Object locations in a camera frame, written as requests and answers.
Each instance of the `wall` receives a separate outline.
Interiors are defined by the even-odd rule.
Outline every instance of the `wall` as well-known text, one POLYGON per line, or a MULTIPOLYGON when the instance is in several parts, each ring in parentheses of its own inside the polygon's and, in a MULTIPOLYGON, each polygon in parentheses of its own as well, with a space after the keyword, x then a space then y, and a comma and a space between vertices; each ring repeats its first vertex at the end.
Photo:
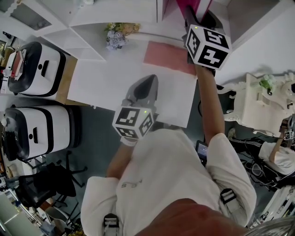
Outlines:
POLYGON ((219 85, 245 79, 245 74, 295 71, 295 5, 235 50, 221 71, 219 85))

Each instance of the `floor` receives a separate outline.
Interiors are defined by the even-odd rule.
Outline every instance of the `floor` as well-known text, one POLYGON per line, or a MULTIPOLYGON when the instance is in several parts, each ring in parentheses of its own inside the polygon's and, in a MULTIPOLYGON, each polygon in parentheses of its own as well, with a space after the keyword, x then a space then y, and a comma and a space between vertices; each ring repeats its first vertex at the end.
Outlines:
MULTIPOLYGON (((233 101, 229 99, 226 94, 221 95, 219 99, 224 112, 228 109, 232 109, 233 101)), ((184 132, 194 143, 196 143, 197 140, 204 140, 202 118, 197 109, 199 101, 200 94, 197 85, 189 123, 187 128, 184 129, 184 132)), ((120 138, 112 127, 114 111, 103 108, 93 109, 93 107, 90 106, 81 106, 81 112, 83 129, 82 141, 80 146, 72 149, 70 167, 72 170, 79 170, 83 169, 84 166, 87 166, 88 170, 86 172, 75 176, 79 182, 86 183, 87 179, 91 176, 104 177, 106 175, 108 164, 120 145, 120 138)), ((226 132, 231 127, 236 128, 237 138, 246 139, 255 136, 251 129, 240 126, 236 122, 226 122, 225 125, 226 132)), ((59 159, 64 161, 65 153, 66 150, 50 153, 47 155, 47 161, 56 162, 59 159)), ((257 184, 255 185, 255 189, 258 196, 255 213, 259 214, 265 208, 273 193, 268 192, 265 187, 257 186, 257 184)), ((85 186, 83 188, 76 186, 76 191, 76 199, 67 198, 66 202, 68 203, 68 207, 62 208, 68 213, 71 212, 77 201, 79 202, 79 207, 81 207, 85 186)))

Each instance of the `chair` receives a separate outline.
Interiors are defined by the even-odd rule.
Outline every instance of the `chair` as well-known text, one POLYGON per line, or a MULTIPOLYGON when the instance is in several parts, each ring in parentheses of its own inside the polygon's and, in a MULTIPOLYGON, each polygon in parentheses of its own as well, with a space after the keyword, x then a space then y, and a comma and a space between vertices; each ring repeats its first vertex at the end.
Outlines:
POLYGON ((80 171, 71 171, 69 166, 69 155, 71 151, 66 153, 66 168, 58 161, 58 166, 50 163, 45 167, 41 167, 40 171, 34 175, 20 176, 19 186, 15 189, 16 195, 25 207, 38 208, 48 198, 53 197, 59 193, 64 202, 67 196, 75 197, 76 190, 73 181, 79 186, 80 184, 73 174, 78 174, 87 170, 85 167, 80 171))

